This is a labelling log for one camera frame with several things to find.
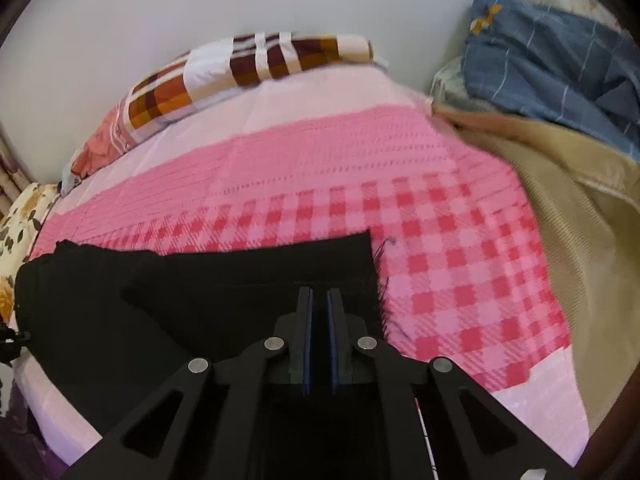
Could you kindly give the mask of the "blue plaid cloth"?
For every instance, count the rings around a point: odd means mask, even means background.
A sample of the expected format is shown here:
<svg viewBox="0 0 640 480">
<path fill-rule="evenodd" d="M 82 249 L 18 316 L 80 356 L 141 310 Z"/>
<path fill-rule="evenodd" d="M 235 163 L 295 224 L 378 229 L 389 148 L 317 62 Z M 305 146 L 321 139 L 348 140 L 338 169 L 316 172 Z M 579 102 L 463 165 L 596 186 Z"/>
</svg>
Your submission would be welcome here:
<svg viewBox="0 0 640 480">
<path fill-rule="evenodd" d="M 473 0 L 465 90 L 639 157 L 639 49 L 596 21 L 525 0 Z"/>
</svg>

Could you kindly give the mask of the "orange plaid pillow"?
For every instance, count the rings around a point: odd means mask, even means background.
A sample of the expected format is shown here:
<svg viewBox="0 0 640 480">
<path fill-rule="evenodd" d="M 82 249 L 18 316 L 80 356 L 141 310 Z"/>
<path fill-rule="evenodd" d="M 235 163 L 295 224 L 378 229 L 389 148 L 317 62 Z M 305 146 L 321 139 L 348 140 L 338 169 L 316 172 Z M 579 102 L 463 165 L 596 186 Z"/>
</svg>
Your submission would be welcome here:
<svg viewBox="0 0 640 480">
<path fill-rule="evenodd" d="M 265 81 L 335 64 L 373 64 L 357 35 L 256 32 L 192 49 L 137 82 L 106 114 L 62 172 L 58 192 L 111 165 L 168 126 Z"/>
</svg>

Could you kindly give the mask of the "floral cream pillow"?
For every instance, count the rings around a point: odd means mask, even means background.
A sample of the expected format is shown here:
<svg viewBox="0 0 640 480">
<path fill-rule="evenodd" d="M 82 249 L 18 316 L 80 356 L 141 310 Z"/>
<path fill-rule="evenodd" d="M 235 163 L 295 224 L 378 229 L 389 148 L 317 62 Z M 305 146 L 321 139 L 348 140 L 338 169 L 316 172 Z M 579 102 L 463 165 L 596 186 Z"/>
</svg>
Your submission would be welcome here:
<svg viewBox="0 0 640 480">
<path fill-rule="evenodd" d="M 55 184 L 32 183 L 21 192 L 1 221 L 1 317 L 12 328 L 16 327 L 17 272 L 29 260 L 43 223 L 57 199 Z"/>
</svg>

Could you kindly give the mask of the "black pants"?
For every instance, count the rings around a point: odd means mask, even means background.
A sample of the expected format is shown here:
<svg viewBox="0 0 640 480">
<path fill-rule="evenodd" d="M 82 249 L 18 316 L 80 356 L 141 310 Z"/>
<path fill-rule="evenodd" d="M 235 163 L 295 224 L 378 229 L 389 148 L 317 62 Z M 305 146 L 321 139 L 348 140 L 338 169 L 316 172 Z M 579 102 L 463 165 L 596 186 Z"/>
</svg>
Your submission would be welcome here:
<svg viewBox="0 0 640 480">
<path fill-rule="evenodd" d="M 372 391 L 339 393 L 331 384 L 330 289 L 383 340 L 369 233 L 168 256 L 63 240 L 18 271 L 16 320 L 100 442 L 191 360 L 232 360 L 271 337 L 303 287 L 311 290 L 310 390 L 262 393 L 243 479 L 390 478 Z"/>
</svg>

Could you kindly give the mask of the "pink checkered bed sheet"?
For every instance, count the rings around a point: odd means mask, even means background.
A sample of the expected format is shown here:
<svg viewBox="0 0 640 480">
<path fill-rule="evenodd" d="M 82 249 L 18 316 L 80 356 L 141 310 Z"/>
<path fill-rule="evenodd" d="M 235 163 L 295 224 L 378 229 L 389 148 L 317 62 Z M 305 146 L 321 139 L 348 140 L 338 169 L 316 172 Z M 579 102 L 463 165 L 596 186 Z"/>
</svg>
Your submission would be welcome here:
<svg viewBox="0 0 640 480">
<path fill-rule="evenodd" d="M 261 84 L 191 115 L 53 207 L 32 248 L 222 252 L 369 231 L 386 334 L 449 356 L 569 463 L 589 429 L 570 334 L 514 170 L 370 66 Z"/>
</svg>

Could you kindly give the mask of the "beige blanket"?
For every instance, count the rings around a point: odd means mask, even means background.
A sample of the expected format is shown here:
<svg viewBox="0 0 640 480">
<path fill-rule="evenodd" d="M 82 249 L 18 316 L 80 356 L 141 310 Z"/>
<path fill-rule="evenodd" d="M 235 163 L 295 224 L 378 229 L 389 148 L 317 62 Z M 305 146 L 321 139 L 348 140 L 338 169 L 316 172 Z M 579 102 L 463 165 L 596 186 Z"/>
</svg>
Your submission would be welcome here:
<svg viewBox="0 0 640 480">
<path fill-rule="evenodd" d="M 597 429 L 639 363 L 639 165 L 551 122 L 436 104 L 461 140 L 508 162 L 536 214 Z"/>
</svg>

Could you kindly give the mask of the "wooden slatted headboard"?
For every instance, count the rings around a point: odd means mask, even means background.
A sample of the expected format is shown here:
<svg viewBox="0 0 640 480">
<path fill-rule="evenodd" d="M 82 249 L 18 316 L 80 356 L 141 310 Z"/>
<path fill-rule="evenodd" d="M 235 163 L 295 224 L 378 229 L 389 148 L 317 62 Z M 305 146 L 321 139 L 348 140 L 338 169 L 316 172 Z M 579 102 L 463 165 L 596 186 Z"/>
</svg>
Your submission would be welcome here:
<svg viewBox="0 0 640 480">
<path fill-rule="evenodd" d="M 0 212 L 6 216 L 12 204 L 32 183 L 2 136 L 0 138 Z"/>
</svg>

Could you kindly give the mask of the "white patterned cloth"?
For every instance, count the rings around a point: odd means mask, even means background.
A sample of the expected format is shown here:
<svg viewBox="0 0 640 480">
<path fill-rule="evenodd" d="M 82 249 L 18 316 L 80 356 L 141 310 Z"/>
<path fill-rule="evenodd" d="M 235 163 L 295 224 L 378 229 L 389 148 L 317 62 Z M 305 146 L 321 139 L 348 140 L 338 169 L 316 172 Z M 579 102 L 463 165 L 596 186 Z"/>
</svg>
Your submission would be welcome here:
<svg viewBox="0 0 640 480">
<path fill-rule="evenodd" d="M 620 21 L 600 0 L 526 0 L 543 6 L 554 6 L 564 12 L 577 14 L 596 21 L 616 32 L 625 32 Z M 433 101 L 467 112 L 495 113 L 490 103 L 473 98 L 465 90 L 462 75 L 462 57 L 454 58 L 434 76 L 431 86 Z"/>
</svg>

